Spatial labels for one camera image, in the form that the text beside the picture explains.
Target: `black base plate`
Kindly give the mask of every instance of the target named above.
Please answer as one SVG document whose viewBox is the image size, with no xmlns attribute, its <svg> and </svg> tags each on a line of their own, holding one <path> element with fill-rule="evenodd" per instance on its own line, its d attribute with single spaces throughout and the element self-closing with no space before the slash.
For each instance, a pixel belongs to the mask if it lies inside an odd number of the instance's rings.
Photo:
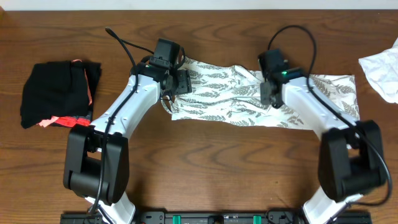
<svg viewBox="0 0 398 224">
<path fill-rule="evenodd" d="M 140 224 L 302 224 L 292 210 L 270 210 L 266 213 L 164 213 L 144 212 Z M 180 222 L 173 217 L 180 217 Z M 334 224 L 371 224 L 369 212 L 345 212 Z"/>
</svg>

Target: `brown wood surface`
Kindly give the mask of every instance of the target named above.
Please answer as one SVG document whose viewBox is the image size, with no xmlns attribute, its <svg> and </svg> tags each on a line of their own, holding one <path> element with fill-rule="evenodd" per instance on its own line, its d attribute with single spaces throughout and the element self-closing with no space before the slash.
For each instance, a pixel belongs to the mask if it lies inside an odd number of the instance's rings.
<svg viewBox="0 0 398 224">
<path fill-rule="evenodd" d="M 302 24 L 318 40 L 317 74 L 356 75 L 361 119 L 380 125 L 384 152 L 398 183 L 398 105 L 369 85 L 358 59 L 382 52 L 398 37 L 397 11 L 75 11 L 5 12 L 0 23 L 0 223 L 59 223 L 64 211 L 88 204 L 62 184 L 69 130 L 22 129 L 22 87 L 35 63 L 87 59 L 103 75 L 95 118 L 123 90 L 131 63 L 104 27 L 150 49 L 163 37 L 191 58 L 257 69 L 257 55 L 283 26 Z M 274 42 L 308 68 L 312 47 L 299 30 Z M 146 55 L 131 50 L 136 60 Z M 317 137 L 311 131 L 171 121 L 156 104 L 129 142 L 129 198 L 139 207 L 170 211 L 267 210 L 299 207 L 318 187 Z M 398 190 L 375 223 L 398 222 Z M 363 201 L 384 196 L 385 187 Z"/>
</svg>

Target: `black motor joint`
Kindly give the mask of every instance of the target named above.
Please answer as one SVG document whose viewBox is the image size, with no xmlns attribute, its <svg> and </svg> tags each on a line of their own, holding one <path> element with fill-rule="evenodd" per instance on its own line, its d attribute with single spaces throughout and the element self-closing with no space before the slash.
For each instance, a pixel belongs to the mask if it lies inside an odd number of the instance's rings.
<svg viewBox="0 0 398 224">
<path fill-rule="evenodd" d="M 265 82 L 260 84 L 260 99 L 263 105 L 278 109 L 282 101 L 282 85 L 293 78 L 304 77 L 301 68 L 289 68 L 279 49 L 268 50 L 258 56 L 259 66 Z"/>
<path fill-rule="evenodd" d="M 138 74 L 153 78 L 160 83 L 163 92 L 171 96 L 191 93 L 188 70 L 178 70 L 181 66 L 177 63 L 180 49 L 182 47 L 175 42 L 159 39 L 153 56 L 144 58 L 138 64 Z"/>
</svg>

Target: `green connector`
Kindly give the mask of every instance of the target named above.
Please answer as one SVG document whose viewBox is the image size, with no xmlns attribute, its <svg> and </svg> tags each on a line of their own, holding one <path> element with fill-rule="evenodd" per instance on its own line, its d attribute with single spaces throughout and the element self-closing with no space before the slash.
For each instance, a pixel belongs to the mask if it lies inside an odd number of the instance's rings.
<svg viewBox="0 0 398 224">
<path fill-rule="evenodd" d="M 261 216 L 259 215 L 253 216 L 253 224 L 261 224 Z"/>
<path fill-rule="evenodd" d="M 174 215 L 173 216 L 173 224 L 181 224 L 181 216 L 179 215 Z"/>
</svg>

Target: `red fabric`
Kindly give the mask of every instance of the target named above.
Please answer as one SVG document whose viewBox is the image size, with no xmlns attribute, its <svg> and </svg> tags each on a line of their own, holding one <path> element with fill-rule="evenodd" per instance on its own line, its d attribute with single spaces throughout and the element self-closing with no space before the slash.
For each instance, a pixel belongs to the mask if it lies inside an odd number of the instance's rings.
<svg viewBox="0 0 398 224">
<path fill-rule="evenodd" d="M 73 118 L 73 117 L 66 116 L 66 117 L 59 118 L 54 123 L 61 124 L 62 126 L 65 126 L 65 127 L 72 128 L 76 124 L 80 124 L 80 125 L 83 125 L 83 126 L 89 126 L 90 125 L 90 120 L 85 119 L 85 118 L 76 119 L 76 118 Z"/>
</svg>

